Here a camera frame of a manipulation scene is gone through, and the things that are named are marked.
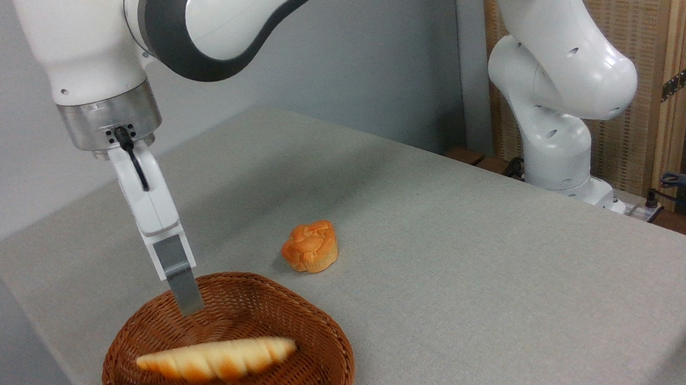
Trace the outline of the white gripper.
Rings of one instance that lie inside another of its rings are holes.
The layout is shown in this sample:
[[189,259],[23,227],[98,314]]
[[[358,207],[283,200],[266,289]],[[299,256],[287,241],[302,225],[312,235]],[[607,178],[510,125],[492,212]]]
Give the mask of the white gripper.
[[171,230],[181,222],[159,163],[143,143],[132,153],[111,148],[108,157],[157,275],[169,284],[182,316],[195,315],[204,309],[193,276],[196,259],[184,230]]

